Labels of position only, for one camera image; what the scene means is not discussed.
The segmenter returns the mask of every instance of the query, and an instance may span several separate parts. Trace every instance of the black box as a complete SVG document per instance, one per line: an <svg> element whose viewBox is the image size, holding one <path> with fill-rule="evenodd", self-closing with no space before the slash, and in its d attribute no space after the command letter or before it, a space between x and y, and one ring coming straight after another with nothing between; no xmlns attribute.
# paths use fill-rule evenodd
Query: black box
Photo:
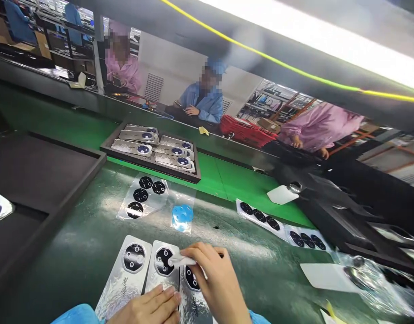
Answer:
<svg viewBox="0 0 414 324"><path fill-rule="evenodd" d="M106 154L31 132L0 137L0 291L13 284L106 162Z"/></svg>
<svg viewBox="0 0 414 324"><path fill-rule="evenodd" d="M192 183L198 183L201 180L201 170L199 168L199 159L198 159L198 151L196 149L196 144L193 143L192 141L185 139L183 137L180 136L176 136L174 134L171 133L163 133L159 131L159 140L162 138L163 135L165 136L169 136L172 138L175 138L177 140L182 140L182 141L186 141L189 143L193 144L193 153L195 154L195 160L194 160L194 164L195 164L195 173L190 173L190 172L185 172L185 171L180 171L177 169L174 169L172 167L168 167L166 165L157 163L154 159L156 152L153 152L150 158L145 158L145 157L141 157L139 155L135 155L135 154L130 154L130 153L126 153L126 152L122 152L122 151L118 151L115 150L111 147L111 145L114 143L114 141L116 139L118 139L118 136L120 135L120 131L124 130L124 128L126 127L126 125L128 124L127 121L123 121L116 129L115 131L106 139L105 142L102 143L102 145L100 146L100 150L103 152L106 152L106 154L108 154L108 156L113 157L113 158L117 158L119 160L122 161L126 161L129 163L133 163L142 167L146 167L148 169L154 170L154 171L158 171L158 172L162 172L164 174L167 174L169 176L173 176L175 178L179 178L188 182L192 182Z"/></svg>

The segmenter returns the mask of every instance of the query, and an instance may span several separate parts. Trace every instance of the black frame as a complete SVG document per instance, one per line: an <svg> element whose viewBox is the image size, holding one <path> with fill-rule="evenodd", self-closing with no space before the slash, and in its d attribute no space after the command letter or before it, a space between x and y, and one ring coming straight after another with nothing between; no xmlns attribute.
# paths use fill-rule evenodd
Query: black frame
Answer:
<svg viewBox="0 0 414 324"><path fill-rule="evenodd" d="M114 143L114 140L118 139L120 131L122 131L128 123L131 123L131 121L127 121L127 120L123 121L113 131L113 133L102 143L102 145L100 146L100 150L105 152L106 154L108 154L108 156L112 158L117 158L125 162L129 162L129 163L136 164L142 167L146 167L148 169L158 171L166 175L173 176L175 178L185 180L191 183L197 184L201 180L201 170L199 167L198 150L196 148L196 144L193 143L193 141L185 139L183 137L180 137L180 136L177 136L171 133L167 133L167 132L161 132L159 130L159 137L165 135L165 136L173 137L178 140L187 141L193 144L193 153L195 154L195 160L194 160L195 169L196 169L195 173L180 171L180 170L165 166L163 164L157 163L156 161L152 159L155 156L155 152L153 152L153 154L151 155L149 159L145 159L135 154L125 153L125 152L121 152L121 151L113 149L111 145Z"/></svg>
<svg viewBox="0 0 414 324"><path fill-rule="evenodd" d="M90 157L96 158L97 161L88 170L85 176L78 181L77 185L70 191L70 193L62 200L60 205L54 211L48 214L38 230L25 242L25 244L19 248L13 259L0 269L0 291L6 286L13 283L14 280L11 279L13 279L14 275L21 269L24 269L29 261L38 254L44 243L54 235L56 229L60 226L62 220L64 219L64 216L73 207L74 203L79 199L81 194L84 192L93 178L102 168L104 163L107 161L106 154L97 150L82 148L29 131L22 132L22 135L24 134L58 146L62 146L64 148L76 151L80 154L88 155Z"/></svg>

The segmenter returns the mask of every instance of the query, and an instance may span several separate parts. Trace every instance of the red crate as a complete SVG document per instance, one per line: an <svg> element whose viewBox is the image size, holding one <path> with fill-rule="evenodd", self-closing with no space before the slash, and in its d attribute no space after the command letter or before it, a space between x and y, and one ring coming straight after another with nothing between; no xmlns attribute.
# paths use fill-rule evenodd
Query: red crate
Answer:
<svg viewBox="0 0 414 324"><path fill-rule="evenodd" d="M250 121L246 122L250 123L250 125L239 122L229 115L224 115L220 122L220 130L225 136L229 133L234 133L234 140L257 148L261 148L276 139L276 134L261 128Z"/></svg>

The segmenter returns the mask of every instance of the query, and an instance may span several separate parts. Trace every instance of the yellow sticky note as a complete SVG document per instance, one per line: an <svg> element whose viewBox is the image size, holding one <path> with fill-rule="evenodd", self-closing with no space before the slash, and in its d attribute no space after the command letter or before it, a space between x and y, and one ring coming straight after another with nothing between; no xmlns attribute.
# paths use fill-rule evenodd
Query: yellow sticky note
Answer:
<svg viewBox="0 0 414 324"><path fill-rule="evenodd" d="M210 135L210 133L208 132L208 130L206 130L206 129L204 128L204 126L201 126L201 127L199 128L199 133L200 133L200 134L206 134L207 136L209 136L209 135Z"/></svg>
<svg viewBox="0 0 414 324"><path fill-rule="evenodd" d="M330 316L334 319L334 321L337 324L346 324L343 320L341 320L340 318L336 317L336 315L334 315L333 306L331 305L330 301L327 301L327 310Z"/></svg>

